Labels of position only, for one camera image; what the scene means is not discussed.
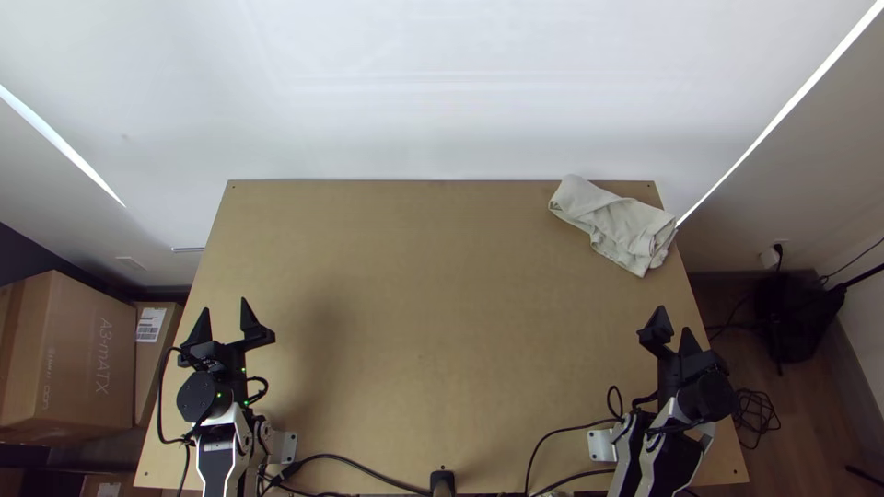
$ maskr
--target light strip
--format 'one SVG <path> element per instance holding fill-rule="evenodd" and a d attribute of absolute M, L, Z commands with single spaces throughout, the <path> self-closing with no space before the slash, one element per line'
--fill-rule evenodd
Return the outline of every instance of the light strip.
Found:
<path fill-rule="evenodd" d="M 752 151 L 754 151 L 755 148 L 762 141 L 764 141 L 765 138 L 767 138 L 767 135 L 770 134 L 771 131 L 773 131 L 774 128 L 779 125 L 780 121 L 782 121 L 785 116 L 787 116 L 789 112 L 791 112 L 792 109 L 795 108 L 797 103 L 800 102 L 801 99 L 803 99 L 804 96 L 808 94 L 810 89 L 813 88 L 818 81 L 820 81 L 820 79 L 823 77 L 823 75 L 826 74 L 826 72 L 829 71 L 832 65 L 841 58 L 841 56 L 844 54 L 844 52 L 847 51 L 848 48 L 850 48 L 850 45 L 852 45 L 854 41 L 859 38 L 859 35 L 863 34 L 863 31 L 865 31 L 868 25 L 871 24 L 872 20 L 874 20 L 875 17 L 880 14 L 882 9 L 884 9 L 884 0 L 877 0 L 875 4 L 872 5 L 872 7 L 870 7 L 868 11 L 859 19 L 859 22 L 856 23 L 856 26 L 854 26 L 853 29 L 851 29 L 850 32 L 847 33 L 847 36 L 845 36 L 844 39 L 841 40 L 841 43 L 838 43 L 838 46 L 835 47 L 835 50 L 833 50 L 832 53 L 830 53 L 829 56 L 826 57 L 826 60 L 822 61 L 820 67 L 818 67 L 817 70 L 814 71 L 812 75 L 810 75 L 808 81 L 805 82 L 805 84 L 798 89 L 795 95 L 793 95 L 792 98 L 790 98 L 785 103 L 783 108 L 780 109 L 780 111 L 777 112 L 775 116 L 773 116 L 773 121 L 771 121 L 771 123 L 768 124 L 766 128 L 764 128 L 764 131 L 762 131 L 762 133 L 758 135 L 758 138 L 756 138 L 752 145 L 749 146 L 749 149 L 746 150 L 746 152 L 743 152 L 743 155 L 733 166 L 730 167 L 730 169 L 727 170 L 725 175 L 722 176 L 721 179 L 719 179 L 714 185 L 712 185 L 712 188 L 709 189 L 709 191 L 707 191 L 706 194 L 693 205 L 693 207 L 688 209 L 688 212 L 684 213 L 684 215 L 679 218 L 679 222 L 676 225 L 681 225 L 681 223 L 684 223 L 684 220 L 687 219 L 688 216 L 691 215 L 693 211 L 695 211 L 697 207 L 699 207 L 700 204 L 709 197 L 709 195 L 712 195 L 712 192 L 715 191 L 715 189 L 718 188 L 719 185 L 724 183 L 725 179 L 727 179 L 727 177 L 730 176 L 731 173 L 733 173 L 734 170 L 736 170 L 739 165 L 743 163 L 744 160 L 746 160 L 746 157 L 748 157 L 749 154 L 751 154 Z"/>
<path fill-rule="evenodd" d="M 111 190 L 111 187 L 108 186 L 108 183 L 104 181 L 104 179 L 99 176 L 99 173 L 96 172 L 89 163 L 81 157 L 74 148 L 69 145 L 64 138 L 61 137 L 55 130 L 50 126 L 46 121 L 44 121 L 40 116 L 37 115 L 37 112 L 31 110 L 30 107 L 25 105 L 24 102 L 16 98 L 9 90 L 7 90 L 3 85 L 0 85 L 0 98 L 2 98 L 9 107 L 13 108 L 18 115 L 23 117 L 25 121 L 30 123 L 31 126 L 34 127 L 35 130 L 39 131 L 40 134 L 43 135 L 44 138 L 49 140 L 49 143 L 55 145 L 55 148 L 58 149 L 65 157 L 67 157 L 71 162 L 74 163 L 75 166 L 80 168 L 81 171 L 86 173 L 89 176 L 89 179 L 95 181 L 97 185 L 101 187 L 102 190 L 106 191 L 108 195 L 113 197 L 113 200 L 117 201 L 123 207 L 126 206 L 125 203 L 120 200 L 120 197 L 117 196 L 116 193 Z"/>

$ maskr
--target black cable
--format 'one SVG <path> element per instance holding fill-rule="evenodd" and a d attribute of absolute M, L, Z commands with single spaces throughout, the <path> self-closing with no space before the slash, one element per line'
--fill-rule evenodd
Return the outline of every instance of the black cable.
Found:
<path fill-rule="evenodd" d="M 264 492 L 266 493 L 268 490 L 270 490 L 273 487 L 280 487 L 280 485 L 282 485 L 283 481 L 287 480 L 292 475 L 297 473 L 308 462 L 315 461 L 318 459 L 331 459 L 334 461 L 343 462 L 344 464 L 346 464 L 352 468 L 359 469 L 360 471 L 362 471 L 363 473 L 366 473 L 368 476 L 374 478 L 375 480 L 380 480 L 380 481 L 383 481 L 384 483 L 387 483 L 391 487 L 396 487 L 398 489 L 408 491 L 410 493 L 415 493 L 417 495 L 422 495 L 424 497 L 431 496 L 430 491 L 428 491 L 428 490 L 422 489 L 420 487 L 415 487 L 415 486 L 410 485 L 408 483 L 403 483 L 401 481 L 395 480 L 389 476 L 378 473 L 374 469 L 371 469 L 367 466 L 359 464 L 356 461 L 353 461 L 352 459 L 350 459 L 348 457 L 338 456 L 336 454 L 314 454 L 313 456 L 307 457 L 303 460 L 293 462 L 292 464 L 285 467 L 282 471 L 279 472 L 278 475 L 276 475 L 275 477 L 273 477 L 270 480 L 270 485 L 264 490 Z M 325 492 L 324 495 L 337 495 L 337 494 L 334 494 L 334 492 Z"/>
<path fill-rule="evenodd" d="M 773 251 L 777 253 L 780 257 L 776 260 L 776 272 L 780 271 L 780 268 L 783 266 L 783 246 L 779 243 L 773 244 Z"/>
<path fill-rule="evenodd" d="M 703 422 L 704 421 L 702 419 L 700 419 L 700 420 L 694 420 L 694 421 L 689 422 L 687 424 L 684 424 L 684 423 L 683 424 L 671 424 L 668 426 L 660 426 L 659 428 L 648 428 L 645 431 L 645 435 L 655 435 L 655 434 L 659 434 L 659 433 L 687 432 L 688 430 L 691 430 L 692 428 L 696 428 L 697 426 L 703 424 Z"/>
<path fill-rule="evenodd" d="M 166 366 L 169 364 L 169 355 L 172 354 L 172 351 L 184 353 L 178 347 L 167 348 L 166 352 L 163 353 L 163 360 L 160 362 L 159 370 L 157 371 L 157 435 L 159 436 L 159 441 L 165 445 L 187 443 L 183 436 L 171 440 L 163 436 L 163 377 L 166 375 Z"/>
<path fill-rule="evenodd" d="M 246 399 L 245 403 L 247 406 L 250 406 L 250 405 L 254 404 L 255 402 L 257 402 L 258 400 L 260 400 L 261 398 L 263 398 L 265 395 L 267 395 L 267 390 L 270 389 L 270 383 L 268 383 L 267 380 L 265 380 L 264 378 L 262 378 L 260 376 L 251 376 L 251 377 L 246 378 L 246 383 L 248 383 L 250 381 L 257 381 L 258 383 L 261 383 L 264 386 L 264 389 L 258 390 L 258 393 L 249 397 L 248 399 Z"/>
<path fill-rule="evenodd" d="M 849 464 L 847 466 L 845 466 L 844 469 L 846 469 L 848 473 L 853 473 L 856 476 L 858 476 L 859 478 L 865 479 L 866 481 L 874 483 L 874 484 L 878 485 L 879 487 L 881 487 L 882 489 L 884 489 L 884 481 L 881 481 L 881 480 L 873 477 L 872 475 L 866 473 L 862 469 L 857 468 L 856 466 L 849 465 Z"/>
<path fill-rule="evenodd" d="M 734 306 L 733 310 L 730 311 L 730 315 L 727 316 L 727 321 L 725 321 L 724 326 L 722 326 L 721 330 L 718 331 L 715 335 L 709 337 L 709 341 L 715 340 L 716 338 L 718 338 L 719 335 L 721 335 L 722 333 L 727 331 L 728 328 L 730 328 L 730 323 L 734 320 L 734 316 L 737 315 L 737 311 L 741 307 L 743 307 L 744 304 L 749 302 L 749 297 L 751 297 L 751 296 L 752 296 L 752 294 L 747 294 L 739 299 L 739 302 L 737 302 L 737 304 Z"/>
<path fill-rule="evenodd" d="M 543 487 L 543 490 L 538 491 L 536 493 L 532 493 L 531 497 L 537 497 L 538 495 L 543 495 L 544 493 L 546 493 L 548 491 L 554 490 L 556 487 L 559 487 L 561 485 L 565 485 L 568 481 L 573 481 L 573 480 L 585 478 L 587 476 L 604 475 L 604 474 L 613 473 L 613 472 L 614 472 L 613 469 L 596 469 L 594 471 L 584 471 L 582 473 L 577 473 L 575 475 L 569 476 L 568 478 L 563 478 L 561 480 L 558 480 L 555 483 L 553 483 L 552 485 L 547 485 L 546 487 Z"/>
<path fill-rule="evenodd" d="M 756 434 L 754 444 L 746 444 L 742 439 L 739 439 L 739 444 L 749 450 L 754 450 L 758 447 L 762 435 L 775 432 L 783 425 L 780 423 L 779 416 L 776 415 L 771 398 L 766 393 L 748 388 L 739 388 L 736 393 L 739 406 L 733 414 L 734 426 L 737 429 L 745 428 Z"/>
<path fill-rule="evenodd" d="M 263 480 L 267 480 L 267 481 L 270 481 L 270 480 L 271 480 L 270 477 L 264 475 L 263 473 L 262 473 L 261 475 L 259 475 L 259 476 L 260 476 L 261 479 L 263 479 Z M 337 492 L 334 492 L 334 491 L 324 491 L 324 492 L 321 492 L 321 493 L 310 493 L 310 492 L 308 492 L 308 491 L 300 491 L 300 490 L 298 490 L 298 489 L 293 489 L 292 487 L 289 487 L 289 486 L 284 485 L 284 484 L 282 484 L 282 483 L 280 483 L 279 485 L 272 485 L 271 487 L 268 487 L 268 488 L 266 488 L 266 489 L 261 490 L 261 491 L 258 493 L 258 496 L 259 496 L 259 497 L 263 496 L 263 495 L 264 495 L 268 490 L 270 490 L 272 487 L 277 487 L 277 488 L 283 489 L 284 491 L 287 491 L 287 492 L 289 492 L 289 493 L 294 493 L 295 495 L 303 495 L 304 497 L 346 497 L 345 494 L 343 494 L 343 493 L 337 493 Z"/>
<path fill-rule="evenodd" d="M 614 392 L 615 394 L 617 394 L 617 402 L 620 403 L 620 412 L 619 413 L 614 410 L 613 406 L 611 406 L 611 392 Z M 608 412 L 611 413 L 611 416 L 613 416 L 614 418 L 617 418 L 617 421 L 622 422 L 623 421 L 623 397 L 620 395 L 620 389 L 617 388 L 616 385 L 611 385 L 610 387 L 608 387 L 607 401 L 608 401 Z"/>
<path fill-rule="evenodd" d="M 543 443 L 544 440 L 546 440 L 547 438 L 549 438 L 557 433 L 572 432 L 574 430 L 586 430 L 588 428 L 592 428 L 593 426 L 598 426 L 598 425 L 604 424 L 606 422 L 617 422 L 617 421 L 618 420 L 616 418 L 609 418 L 607 420 L 600 420 L 600 421 L 596 421 L 596 422 L 591 422 L 590 424 L 581 424 L 580 426 L 572 426 L 570 428 L 559 428 L 558 430 L 552 430 L 551 432 L 545 434 L 540 439 L 540 441 L 538 441 L 538 443 L 534 446 L 534 452 L 531 453 L 531 459 L 529 459 L 529 461 L 528 461 L 528 470 L 525 471 L 525 491 L 523 493 L 525 495 L 528 495 L 528 483 L 529 483 L 529 479 L 531 476 L 531 466 L 534 465 L 534 457 L 537 455 L 537 449 L 541 448 L 541 444 Z"/>
<path fill-rule="evenodd" d="M 176 497 L 181 497 L 181 492 L 184 490 L 184 481 L 187 479 L 187 469 L 191 465 L 191 446 L 190 444 L 184 444 L 184 472 L 181 473 L 181 483 L 178 484 L 178 493 Z"/>
<path fill-rule="evenodd" d="M 828 283 L 828 282 L 829 282 L 829 278 L 832 278 L 832 276 L 834 276 L 835 274 L 838 274 L 839 272 L 842 272 L 842 271 L 844 271 L 845 269 L 847 269 L 848 267 L 850 267 L 851 264 L 853 264 L 854 262 L 858 261 L 861 257 L 863 257 L 863 256 L 866 255 L 868 252 L 870 252 L 873 248 L 875 248 L 875 247 L 877 247 L 878 245 L 880 245 L 881 242 L 884 242 L 884 237 L 881 237 L 880 240 L 878 240 L 877 242 L 873 243 L 871 247 L 869 247 L 869 248 L 863 250 L 858 256 L 856 256 L 856 257 L 854 257 L 853 259 L 851 259 L 850 262 L 844 264 L 844 266 L 838 268 L 838 269 L 835 270 L 834 272 L 830 272 L 829 274 L 824 274 L 824 275 L 822 275 L 822 276 L 820 277 L 820 283 L 821 283 L 821 284 L 826 284 L 826 283 Z"/>
<path fill-rule="evenodd" d="M 654 390 L 654 393 L 652 393 L 651 395 L 648 395 L 646 397 L 639 397 L 639 398 L 633 399 L 633 412 L 636 412 L 638 410 L 638 406 L 640 406 L 642 404 L 646 404 L 652 400 L 657 400 L 657 391 L 656 390 Z"/>

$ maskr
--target particleboard tabletop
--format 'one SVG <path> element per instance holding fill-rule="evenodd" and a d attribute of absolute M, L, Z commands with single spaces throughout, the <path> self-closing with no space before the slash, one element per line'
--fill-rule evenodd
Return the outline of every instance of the particleboard tabletop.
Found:
<path fill-rule="evenodd" d="M 661 205 L 652 182 L 596 184 Z M 656 306 L 708 347 L 675 245 L 636 278 L 547 211 L 557 185 L 230 181 L 175 343 L 204 306 L 215 339 L 238 340 L 245 296 L 276 332 L 276 344 L 247 354 L 249 374 L 270 381 L 255 408 L 298 432 L 298 459 L 331 452 L 421 486 L 445 465 L 459 492 L 520 492 L 544 433 L 610 417 L 610 385 L 627 404 L 654 391 L 657 363 L 635 331 Z M 167 436 L 187 430 L 175 397 L 189 373 L 166 373 Z M 183 463 L 183 450 L 151 430 L 136 484 L 176 488 Z M 557 435 L 537 455 L 531 489 L 602 467 L 584 433 Z M 610 476 L 564 490 L 605 490 Z M 747 480 L 724 420 L 694 485 Z M 396 492 L 334 461 L 305 466 L 289 484 Z M 185 487 L 201 485 L 191 464 Z"/>

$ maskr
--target crumpled white towel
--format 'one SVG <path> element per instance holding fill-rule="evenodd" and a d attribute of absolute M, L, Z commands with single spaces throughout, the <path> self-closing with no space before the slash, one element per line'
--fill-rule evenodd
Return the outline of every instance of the crumpled white towel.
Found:
<path fill-rule="evenodd" d="M 592 248 L 639 278 L 663 263 L 677 231 L 674 215 L 573 174 L 552 195 L 550 211 L 589 233 Z"/>

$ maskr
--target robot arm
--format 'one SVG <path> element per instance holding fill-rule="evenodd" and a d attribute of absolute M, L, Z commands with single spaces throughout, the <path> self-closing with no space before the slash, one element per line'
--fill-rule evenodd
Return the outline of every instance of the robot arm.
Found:
<path fill-rule="evenodd" d="M 673 352 L 666 345 L 673 334 L 663 306 L 638 331 L 639 343 L 657 357 L 657 392 L 650 399 L 656 397 L 658 413 L 634 403 L 613 428 L 587 434 L 594 461 L 617 463 L 611 496 L 671 497 L 690 485 L 715 438 L 715 423 L 737 408 L 724 360 L 701 350 L 688 328 Z"/>
<path fill-rule="evenodd" d="M 192 423 L 196 467 L 204 497 L 253 497 L 258 468 L 295 460 L 297 435 L 276 431 L 250 407 L 246 388 L 246 352 L 276 340 L 241 300 L 240 341 L 222 344 L 212 339 L 209 310 L 196 321 L 181 345 L 180 367 L 194 369 L 178 392 L 178 410 Z"/>

